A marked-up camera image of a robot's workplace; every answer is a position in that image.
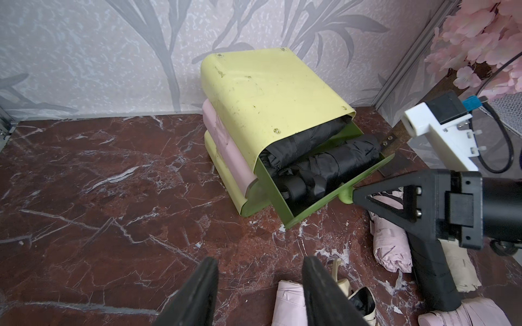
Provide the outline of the cream umbrella centre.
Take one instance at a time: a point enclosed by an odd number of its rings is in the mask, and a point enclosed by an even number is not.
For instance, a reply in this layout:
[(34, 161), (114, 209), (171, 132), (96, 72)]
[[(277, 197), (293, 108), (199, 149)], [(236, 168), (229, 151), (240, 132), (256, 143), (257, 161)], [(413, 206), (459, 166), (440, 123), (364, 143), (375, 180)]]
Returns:
[(331, 276), (348, 300), (362, 313), (364, 320), (372, 326), (378, 325), (376, 311), (377, 305), (372, 291), (367, 287), (353, 290), (348, 279), (338, 278), (338, 269), (343, 261), (336, 258), (333, 261)]

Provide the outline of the cream umbrella right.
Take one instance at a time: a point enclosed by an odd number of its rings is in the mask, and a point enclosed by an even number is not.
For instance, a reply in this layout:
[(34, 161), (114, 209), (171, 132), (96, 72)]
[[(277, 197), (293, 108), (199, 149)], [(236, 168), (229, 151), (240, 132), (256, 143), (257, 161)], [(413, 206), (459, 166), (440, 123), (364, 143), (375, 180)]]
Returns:
[(440, 244), (456, 289), (460, 293), (469, 293), (480, 288), (482, 284), (467, 249), (460, 247), (457, 241), (440, 240)]

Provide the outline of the pink umbrella front right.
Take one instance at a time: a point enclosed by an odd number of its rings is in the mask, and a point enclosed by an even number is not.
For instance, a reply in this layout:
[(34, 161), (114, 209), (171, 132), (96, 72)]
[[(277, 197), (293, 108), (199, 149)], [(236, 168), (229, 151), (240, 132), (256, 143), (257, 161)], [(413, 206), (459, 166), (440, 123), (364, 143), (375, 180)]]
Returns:
[(504, 311), (491, 299), (465, 299), (455, 311), (432, 311), (418, 316), (420, 326), (511, 326)]

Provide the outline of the cream umbrella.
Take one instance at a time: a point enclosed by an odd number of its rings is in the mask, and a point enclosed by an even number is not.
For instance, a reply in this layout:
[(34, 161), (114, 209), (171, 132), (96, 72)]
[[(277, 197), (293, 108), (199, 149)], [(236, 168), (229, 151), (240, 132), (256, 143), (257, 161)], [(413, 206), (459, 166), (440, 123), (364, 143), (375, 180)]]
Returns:
[(353, 290), (348, 279), (338, 278), (338, 269), (343, 261), (336, 258), (333, 261), (331, 276), (348, 300), (362, 313), (364, 320), (372, 326), (378, 325), (376, 311), (377, 305), (372, 291), (367, 287)]
[(440, 240), (440, 244), (456, 289), (460, 293), (469, 293), (480, 288), (482, 284), (467, 249), (460, 247), (457, 241)]

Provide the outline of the black umbrella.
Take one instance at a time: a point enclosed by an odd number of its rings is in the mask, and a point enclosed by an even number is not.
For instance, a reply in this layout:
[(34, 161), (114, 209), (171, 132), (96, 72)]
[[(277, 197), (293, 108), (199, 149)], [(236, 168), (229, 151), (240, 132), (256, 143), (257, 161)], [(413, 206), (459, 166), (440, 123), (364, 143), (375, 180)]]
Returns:
[(262, 150), (259, 159), (273, 176), (278, 171), (296, 162), (312, 149), (339, 134), (351, 122), (352, 117), (344, 115), (330, 122), (303, 130), (300, 133), (270, 144)]
[(273, 181), (289, 205), (309, 206), (378, 163), (380, 151), (375, 136), (363, 135), (290, 165)]

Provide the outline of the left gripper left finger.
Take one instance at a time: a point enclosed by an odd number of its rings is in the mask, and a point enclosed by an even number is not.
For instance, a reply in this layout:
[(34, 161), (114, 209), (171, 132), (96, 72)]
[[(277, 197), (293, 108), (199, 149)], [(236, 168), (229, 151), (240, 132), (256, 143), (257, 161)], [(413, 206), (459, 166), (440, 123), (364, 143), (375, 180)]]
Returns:
[(205, 258), (176, 292), (154, 325), (212, 325), (218, 294), (218, 261)]

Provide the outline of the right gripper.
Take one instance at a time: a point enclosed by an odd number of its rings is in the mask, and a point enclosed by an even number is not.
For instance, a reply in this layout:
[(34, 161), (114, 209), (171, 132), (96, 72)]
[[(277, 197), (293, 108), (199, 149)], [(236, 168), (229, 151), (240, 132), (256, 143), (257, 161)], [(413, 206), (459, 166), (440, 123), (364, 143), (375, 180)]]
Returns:
[(439, 219), (442, 172), (424, 170), (386, 179), (353, 191), (353, 203), (408, 233), (413, 272), (431, 311), (451, 312), (462, 305), (439, 240), (413, 234), (436, 234), (466, 249), (480, 250), (483, 238), (499, 256), (521, 249), (521, 180), (482, 177), (452, 171)]

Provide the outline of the green top drawer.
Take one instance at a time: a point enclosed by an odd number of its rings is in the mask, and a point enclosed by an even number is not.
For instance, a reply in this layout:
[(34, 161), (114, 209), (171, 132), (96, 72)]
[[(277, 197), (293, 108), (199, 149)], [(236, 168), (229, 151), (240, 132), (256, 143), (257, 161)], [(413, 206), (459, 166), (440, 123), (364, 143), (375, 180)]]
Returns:
[(278, 172), (260, 155), (254, 165), (263, 190), (290, 229), (335, 198), (350, 205), (354, 187), (392, 161), (375, 136), (350, 122), (339, 133)]

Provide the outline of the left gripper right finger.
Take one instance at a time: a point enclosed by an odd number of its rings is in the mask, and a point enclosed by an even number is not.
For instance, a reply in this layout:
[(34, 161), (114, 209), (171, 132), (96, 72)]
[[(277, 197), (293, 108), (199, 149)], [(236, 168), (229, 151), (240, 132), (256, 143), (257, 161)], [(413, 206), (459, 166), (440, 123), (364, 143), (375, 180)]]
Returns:
[(364, 326), (367, 324), (318, 258), (315, 256), (304, 258), (302, 277), (309, 325)]

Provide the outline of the pink cherry blossom tree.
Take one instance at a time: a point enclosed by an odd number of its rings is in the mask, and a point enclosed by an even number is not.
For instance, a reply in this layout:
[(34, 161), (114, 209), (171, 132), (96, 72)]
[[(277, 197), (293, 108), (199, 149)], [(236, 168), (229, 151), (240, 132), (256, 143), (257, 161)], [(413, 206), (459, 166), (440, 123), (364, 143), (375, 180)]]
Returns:
[(449, 90), (490, 99), (521, 93), (521, 2), (455, 1), (445, 13), (378, 95), (375, 107), (391, 126)]

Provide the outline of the green drawer cabinet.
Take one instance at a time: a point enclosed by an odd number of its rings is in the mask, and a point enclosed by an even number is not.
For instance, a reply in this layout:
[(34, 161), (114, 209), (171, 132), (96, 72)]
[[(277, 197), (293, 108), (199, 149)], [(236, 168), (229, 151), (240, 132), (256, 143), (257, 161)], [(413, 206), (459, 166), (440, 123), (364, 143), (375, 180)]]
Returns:
[(354, 109), (288, 48), (210, 54), (201, 82), (205, 145), (243, 217), (273, 206), (254, 173), (262, 150), (344, 115), (355, 123)]

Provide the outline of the pink umbrella left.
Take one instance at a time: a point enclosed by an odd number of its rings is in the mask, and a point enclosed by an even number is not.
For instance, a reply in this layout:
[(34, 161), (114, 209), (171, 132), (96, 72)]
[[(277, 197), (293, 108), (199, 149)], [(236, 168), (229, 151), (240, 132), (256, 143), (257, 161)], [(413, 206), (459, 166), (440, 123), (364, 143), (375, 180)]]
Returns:
[(279, 282), (272, 325), (308, 325), (305, 294), (300, 283), (292, 281)]

